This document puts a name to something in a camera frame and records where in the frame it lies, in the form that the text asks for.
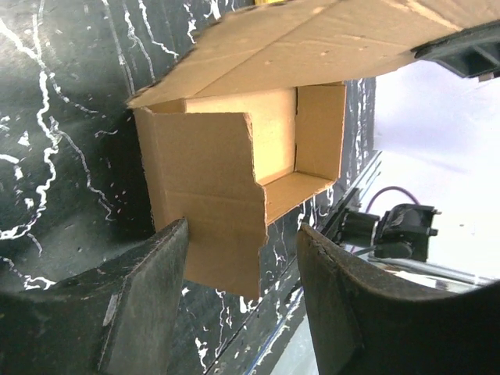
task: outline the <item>black marble surface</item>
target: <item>black marble surface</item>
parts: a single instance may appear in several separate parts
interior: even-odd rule
[[[249,0],[2,2],[3,290],[49,288],[153,234],[134,118],[124,102],[171,68],[192,46],[193,33],[220,14],[248,4]],[[316,223],[325,216],[368,162],[373,96],[374,80],[348,82],[341,179],[335,188],[270,227],[270,242],[260,254],[264,301],[295,260],[299,223]],[[290,290],[282,294],[286,297]],[[269,327],[279,322],[276,309],[283,315],[290,307],[277,308],[276,303],[262,303],[260,308],[272,306],[277,320],[268,318]],[[185,282],[170,373],[215,371],[217,359],[243,330],[259,330],[258,324],[250,324],[260,319],[258,304]],[[257,340],[247,342],[245,347],[251,349],[245,358],[257,353],[260,345]],[[239,373],[236,368],[231,371]]]

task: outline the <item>box lid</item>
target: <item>box lid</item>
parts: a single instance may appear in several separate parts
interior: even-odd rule
[[[240,9],[128,104],[372,77],[414,61],[416,46],[497,19],[500,2],[490,0],[293,0]]]

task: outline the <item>cardboard box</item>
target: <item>cardboard box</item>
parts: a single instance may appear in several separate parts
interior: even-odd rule
[[[335,182],[345,88],[500,18],[487,0],[294,0],[231,13],[129,101],[155,226],[187,217],[185,277],[259,296],[266,227]]]

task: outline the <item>yellow object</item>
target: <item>yellow object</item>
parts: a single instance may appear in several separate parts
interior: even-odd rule
[[[271,2],[282,2],[283,0],[255,0],[255,5],[270,4]]]

